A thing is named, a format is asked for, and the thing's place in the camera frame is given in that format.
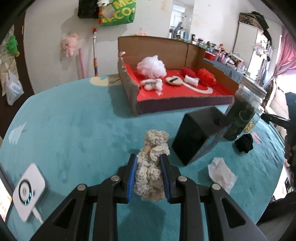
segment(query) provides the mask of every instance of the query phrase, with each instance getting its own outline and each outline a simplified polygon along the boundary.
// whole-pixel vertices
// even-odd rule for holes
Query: green frog toy
[[[20,55],[19,51],[17,50],[17,40],[15,39],[15,36],[12,35],[7,44],[6,44],[6,47],[7,47],[7,50],[8,50],[8,53],[12,54],[12,55],[15,55],[15,57],[18,57]]]

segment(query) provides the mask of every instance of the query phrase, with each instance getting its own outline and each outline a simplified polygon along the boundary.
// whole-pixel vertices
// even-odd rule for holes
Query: black scrunchie
[[[245,153],[249,153],[250,150],[253,150],[253,137],[251,134],[243,135],[234,143],[240,152],[244,151]]]

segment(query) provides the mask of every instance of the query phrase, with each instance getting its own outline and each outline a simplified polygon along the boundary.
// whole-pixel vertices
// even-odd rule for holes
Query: metal jar lid
[[[262,99],[265,98],[267,92],[265,91],[265,89],[258,86],[254,81],[246,77],[243,77],[240,84],[247,87],[249,90],[251,90],[255,95],[259,96],[260,98]]]

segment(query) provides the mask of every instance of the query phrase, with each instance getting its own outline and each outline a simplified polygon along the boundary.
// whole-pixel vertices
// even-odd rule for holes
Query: hand
[[[290,159],[290,157],[292,156],[292,150],[293,151],[296,151],[296,146],[293,146],[293,148],[291,148],[287,143],[286,143],[286,146],[285,146],[285,158],[287,160]]]

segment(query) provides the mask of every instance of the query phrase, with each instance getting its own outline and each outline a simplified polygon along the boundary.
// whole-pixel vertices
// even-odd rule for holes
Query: table
[[[227,65],[222,64],[221,62],[209,60],[206,58],[204,58],[204,61],[207,61],[208,63],[212,64],[215,68],[223,71],[225,75],[227,75],[229,78],[233,79],[238,84],[241,82],[241,80],[244,76],[243,74],[228,67]]]
[[[0,149],[1,165],[16,185],[29,164],[37,164],[50,184],[48,195],[37,205],[43,219],[78,184],[91,186],[114,175],[131,153],[144,146],[145,132],[158,129],[170,135],[170,163],[196,183],[210,186],[207,165],[214,157],[223,157],[238,176],[231,197],[257,222],[284,163],[284,144],[274,127],[264,121],[257,124],[261,143],[254,143],[248,154],[238,153],[232,142],[223,139],[210,153],[184,167],[171,144],[184,114],[197,108],[134,117],[117,79],[101,76],[41,92],[24,103],[11,123]],[[10,142],[11,131],[23,124],[19,140]],[[18,241],[28,241],[40,223],[35,218],[22,222],[12,207],[7,225]],[[178,240],[179,227],[178,204],[142,202],[134,195],[129,205],[118,205],[119,240]]]

